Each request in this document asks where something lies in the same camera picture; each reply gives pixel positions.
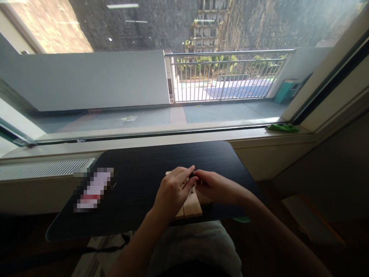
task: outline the glass pane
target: glass pane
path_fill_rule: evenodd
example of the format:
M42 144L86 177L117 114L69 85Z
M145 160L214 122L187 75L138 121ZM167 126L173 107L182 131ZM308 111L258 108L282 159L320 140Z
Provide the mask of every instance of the glass pane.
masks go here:
M282 122L367 2L2 1L0 97L40 140Z

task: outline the desk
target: desk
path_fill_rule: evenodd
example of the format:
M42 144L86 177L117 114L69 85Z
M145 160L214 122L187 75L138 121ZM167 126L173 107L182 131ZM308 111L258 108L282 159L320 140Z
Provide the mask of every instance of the desk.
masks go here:
M99 157L93 168L114 168L114 190L106 191L98 208L88 213L73 212L77 201L77 195L73 195L50 225L46 239L60 241L137 230L154 204L165 172L191 165L215 171L263 200L251 175L225 141L109 150ZM204 208L202 216L176 220L172 225L240 216L245 216L242 208L215 203Z

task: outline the window sill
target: window sill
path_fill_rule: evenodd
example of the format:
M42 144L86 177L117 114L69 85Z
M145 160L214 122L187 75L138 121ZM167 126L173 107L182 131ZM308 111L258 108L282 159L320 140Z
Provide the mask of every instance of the window sill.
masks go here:
M270 124L271 122L284 122L284 121L285 120L281 117L270 117L270 118L232 120L221 122L177 123L170 125L154 125L146 127L51 133L39 137L37 141L50 142L50 141L90 139L112 136L151 135L161 132L206 130L211 128L228 128L238 126L260 125L260 124Z
M276 131L269 131L264 128L255 128L211 133L204 132L184 135L166 135L158 137L101 140L94 142L40 145L35 146L31 149L26 147L19 147L12 152L4 155L1 158L1 163L7 163L6 160L9 159L35 158L54 155L84 154L85 156L87 153L91 153L91 157L95 157L96 154L98 154L97 152L103 152L110 149L148 147L156 145L183 144L215 140L226 140L231 143L233 148L237 149L268 145L316 142L318 141L318 138L316 135L303 128L301 128L298 134L287 134Z

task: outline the balcony floor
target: balcony floor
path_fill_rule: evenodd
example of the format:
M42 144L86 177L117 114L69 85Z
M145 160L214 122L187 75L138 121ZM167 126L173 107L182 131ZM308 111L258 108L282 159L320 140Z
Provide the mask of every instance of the balcony floor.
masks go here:
M65 133L280 117L287 106L288 104L280 105L267 100L244 103L194 103L181 107L83 111L77 114L39 113L30 119L46 133Z

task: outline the green object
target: green object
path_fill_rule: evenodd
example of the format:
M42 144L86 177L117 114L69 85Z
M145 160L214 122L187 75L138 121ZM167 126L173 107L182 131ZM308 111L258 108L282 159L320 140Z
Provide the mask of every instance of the green object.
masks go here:
M292 124L284 124L283 126L280 126L280 125L277 125L277 124L272 124L272 125L269 125L265 128L268 129L268 130L281 131L281 132L285 132L285 133L298 133L300 131L300 129L298 129L297 127L295 127Z
M274 97L274 102L278 104L288 102L299 87L300 83L301 81L299 80L285 80Z
M249 217L235 217L233 220L240 222L240 223L249 223L251 220Z

